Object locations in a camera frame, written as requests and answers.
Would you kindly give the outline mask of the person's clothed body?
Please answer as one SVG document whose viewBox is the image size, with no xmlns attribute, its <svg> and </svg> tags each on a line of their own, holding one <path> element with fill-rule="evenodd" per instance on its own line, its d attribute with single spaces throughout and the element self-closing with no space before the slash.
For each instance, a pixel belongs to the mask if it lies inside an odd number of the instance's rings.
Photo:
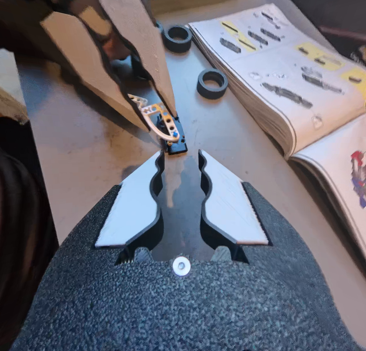
<svg viewBox="0 0 366 351">
<path fill-rule="evenodd" d="M 59 247 L 30 122 L 0 119 L 0 347 L 16 339 Z"/>
</svg>

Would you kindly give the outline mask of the black panel brick with pins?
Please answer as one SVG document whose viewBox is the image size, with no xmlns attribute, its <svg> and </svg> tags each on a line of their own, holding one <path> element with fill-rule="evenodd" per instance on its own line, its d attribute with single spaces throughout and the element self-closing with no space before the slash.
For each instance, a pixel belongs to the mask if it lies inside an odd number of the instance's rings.
<svg viewBox="0 0 366 351">
<path fill-rule="evenodd" d="M 185 134 L 184 134 L 180 119 L 179 119 L 179 117 L 175 117 L 173 119 L 174 119 L 176 128 L 180 134 L 180 139 L 176 143 L 170 143 L 164 139 L 160 139 L 161 146 L 162 146 L 164 152 L 168 153 L 169 155 L 185 153 L 188 151 L 187 144 L 185 141 Z M 161 132 L 163 132 L 164 134 L 168 134 L 168 130 L 162 120 L 161 114 L 159 114 L 157 116 L 157 121 L 156 121 L 155 125 Z"/>
</svg>

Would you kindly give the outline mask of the person's left hand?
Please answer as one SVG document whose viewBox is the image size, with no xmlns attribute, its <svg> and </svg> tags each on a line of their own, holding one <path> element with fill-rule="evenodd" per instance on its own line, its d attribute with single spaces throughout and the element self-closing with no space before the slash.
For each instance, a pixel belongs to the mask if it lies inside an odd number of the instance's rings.
<svg viewBox="0 0 366 351">
<path fill-rule="evenodd" d="M 111 33 L 110 37 L 103 42 L 102 48 L 111 62 L 115 60 L 125 60 L 131 55 L 131 51 L 115 33 Z"/>
</svg>

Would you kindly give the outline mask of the grey desk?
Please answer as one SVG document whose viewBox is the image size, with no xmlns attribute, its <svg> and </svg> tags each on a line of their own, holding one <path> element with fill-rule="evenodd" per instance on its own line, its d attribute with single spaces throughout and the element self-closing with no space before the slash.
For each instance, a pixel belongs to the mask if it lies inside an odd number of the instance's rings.
<svg viewBox="0 0 366 351">
<path fill-rule="evenodd" d="M 164 236 L 154 257 L 166 260 L 186 253 L 204 260 L 212 253 L 199 234 L 204 193 L 198 150 L 203 149 L 251 183 L 297 230 L 323 271 L 338 308 L 364 308 L 364 269 L 307 177 L 288 165 L 230 90 L 219 101 L 199 96 L 197 77 L 209 63 L 195 45 L 181 56 L 167 52 L 166 59 L 188 152 L 165 158 L 164 186 L 158 197 Z M 16 56 L 16 61 L 62 243 L 113 185 L 160 146 L 86 91 L 66 83 L 58 65 L 25 56 Z"/>
</svg>

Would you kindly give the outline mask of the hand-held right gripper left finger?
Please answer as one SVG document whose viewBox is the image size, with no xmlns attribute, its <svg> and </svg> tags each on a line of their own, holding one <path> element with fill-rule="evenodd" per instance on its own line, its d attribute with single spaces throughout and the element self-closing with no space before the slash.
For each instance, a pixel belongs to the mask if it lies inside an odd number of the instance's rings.
<svg viewBox="0 0 366 351">
<path fill-rule="evenodd" d="M 120 184 L 95 248 L 152 250 L 162 240 L 164 222 L 157 197 L 162 190 L 164 152 L 156 152 Z"/>
</svg>

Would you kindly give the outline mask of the person's left forearm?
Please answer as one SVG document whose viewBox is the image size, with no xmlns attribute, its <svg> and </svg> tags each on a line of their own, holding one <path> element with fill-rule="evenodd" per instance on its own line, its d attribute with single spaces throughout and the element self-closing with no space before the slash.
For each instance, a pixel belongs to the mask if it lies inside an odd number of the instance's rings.
<svg viewBox="0 0 366 351">
<path fill-rule="evenodd" d="M 74 74 L 41 22 L 57 9 L 58 0 L 1 0 L 1 26 L 9 33 L 9 43 L 24 54 L 54 61 Z"/>
</svg>

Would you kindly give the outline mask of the open instruction booklet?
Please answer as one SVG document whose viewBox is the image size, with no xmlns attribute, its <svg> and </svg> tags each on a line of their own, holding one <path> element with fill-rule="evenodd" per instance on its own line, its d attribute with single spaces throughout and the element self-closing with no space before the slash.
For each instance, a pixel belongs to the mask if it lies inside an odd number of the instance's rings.
<svg viewBox="0 0 366 351">
<path fill-rule="evenodd" d="M 274 4 L 188 27 L 284 158 L 317 178 L 365 257 L 365 68 L 302 33 Z"/>
</svg>

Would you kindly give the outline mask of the white curved brick with pin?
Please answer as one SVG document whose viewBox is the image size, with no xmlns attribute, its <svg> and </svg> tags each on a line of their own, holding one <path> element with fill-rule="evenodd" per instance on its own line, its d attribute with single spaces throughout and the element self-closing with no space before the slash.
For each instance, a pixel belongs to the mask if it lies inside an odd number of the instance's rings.
<svg viewBox="0 0 366 351">
<path fill-rule="evenodd" d="M 176 127 L 176 124 L 173 120 L 173 117 L 168 112 L 165 105 L 160 103 L 155 103 L 149 106 L 142 106 L 139 107 L 140 112 L 147 122 L 150 129 L 161 139 L 170 142 L 170 143 L 177 143 L 180 139 L 180 134 Z M 162 132 L 152 121 L 152 116 L 160 114 L 162 117 L 163 124 L 167 129 L 167 133 L 165 134 Z"/>
</svg>

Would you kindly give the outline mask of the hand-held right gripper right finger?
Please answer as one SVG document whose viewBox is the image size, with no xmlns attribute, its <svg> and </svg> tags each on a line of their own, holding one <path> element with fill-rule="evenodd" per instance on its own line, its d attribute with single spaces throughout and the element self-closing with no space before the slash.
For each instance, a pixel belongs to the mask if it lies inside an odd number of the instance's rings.
<svg viewBox="0 0 366 351">
<path fill-rule="evenodd" d="M 207 225 L 237 245 L 269 245 L 244 182 L 208 152 L 199 150 L 202 215 Z"/>
</svg>

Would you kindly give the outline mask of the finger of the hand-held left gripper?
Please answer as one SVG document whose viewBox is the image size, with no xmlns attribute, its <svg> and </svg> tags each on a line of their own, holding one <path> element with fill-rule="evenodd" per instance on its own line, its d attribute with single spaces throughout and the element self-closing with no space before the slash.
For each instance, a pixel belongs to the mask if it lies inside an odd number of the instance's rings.
<svg viewBox="0 0 366 351">
<path fill-rule="evenodd" d="M 149 0 L 99 0 L 117 33 L 136 55 L 170 114 L 177 116 L 162 35 Z"/>
<path fill-rule="evenodd" d="M 80 18 L 53 11 L 40 21 L 40 25 L 78 75 L 83 86 L 129 122 L 150 132 L 136 103 L 113 74 L 97 39 Z"/>
</svg>

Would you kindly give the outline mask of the toy car set box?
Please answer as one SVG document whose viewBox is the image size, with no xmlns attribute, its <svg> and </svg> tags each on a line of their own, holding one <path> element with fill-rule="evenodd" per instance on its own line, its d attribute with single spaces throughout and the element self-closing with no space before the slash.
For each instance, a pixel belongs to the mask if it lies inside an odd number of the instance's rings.
<svg viewBox="0 0 366 351">
<path fill-rule="evenodd" d="M 366 0 L 291 0 L 342 55 L 366 65 Z"/>
</svg>

